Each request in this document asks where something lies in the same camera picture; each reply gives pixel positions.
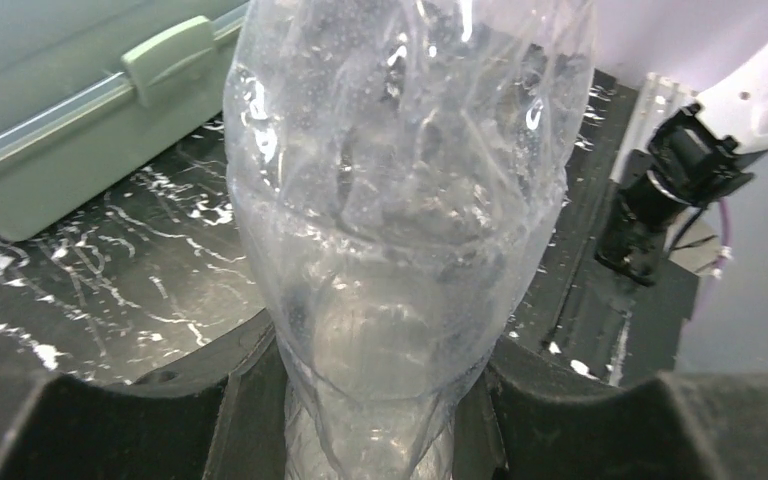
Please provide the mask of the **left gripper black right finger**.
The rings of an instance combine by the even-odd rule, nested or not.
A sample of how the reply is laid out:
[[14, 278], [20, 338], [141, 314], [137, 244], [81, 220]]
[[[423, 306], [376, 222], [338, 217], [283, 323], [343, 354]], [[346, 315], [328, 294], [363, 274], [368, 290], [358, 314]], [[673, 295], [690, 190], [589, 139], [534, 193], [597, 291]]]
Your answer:
[[456, 416], [460, 479], [768, 479], [768, 374], [589, 379], [510, 338]]

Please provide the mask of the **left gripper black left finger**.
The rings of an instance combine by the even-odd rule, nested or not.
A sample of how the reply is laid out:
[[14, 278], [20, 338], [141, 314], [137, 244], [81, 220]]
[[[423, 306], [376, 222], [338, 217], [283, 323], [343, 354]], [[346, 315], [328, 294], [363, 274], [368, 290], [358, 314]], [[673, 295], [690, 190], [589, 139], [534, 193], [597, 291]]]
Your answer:
[[0, 479], [280, 479], [284, 392], [266, 312], [131, 385], [0, 355]]

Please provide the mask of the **clear plastic bottle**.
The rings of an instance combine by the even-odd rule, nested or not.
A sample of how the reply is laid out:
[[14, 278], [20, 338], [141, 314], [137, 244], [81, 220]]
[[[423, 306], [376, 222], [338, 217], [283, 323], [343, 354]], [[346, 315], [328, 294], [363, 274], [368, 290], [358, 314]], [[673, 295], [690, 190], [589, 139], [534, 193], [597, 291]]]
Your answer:
[[594, 73], [592, 1], [252, 1], [228, 187], [288, 376], [288, 479], [447, 479], [534, 278]]

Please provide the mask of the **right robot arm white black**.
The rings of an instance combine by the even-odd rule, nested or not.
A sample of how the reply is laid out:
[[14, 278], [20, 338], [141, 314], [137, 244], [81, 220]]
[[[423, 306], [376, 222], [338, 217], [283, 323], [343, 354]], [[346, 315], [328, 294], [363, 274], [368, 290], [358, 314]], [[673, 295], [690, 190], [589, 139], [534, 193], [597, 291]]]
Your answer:
[[768, 41], [733, 72], [694, 95], [660, 123], [631, 118], [611, 178], [616, 184], [595, 258], [643, 286], [683, 237], [670, 226], [753, 179], [748, 167], [768, 153]]

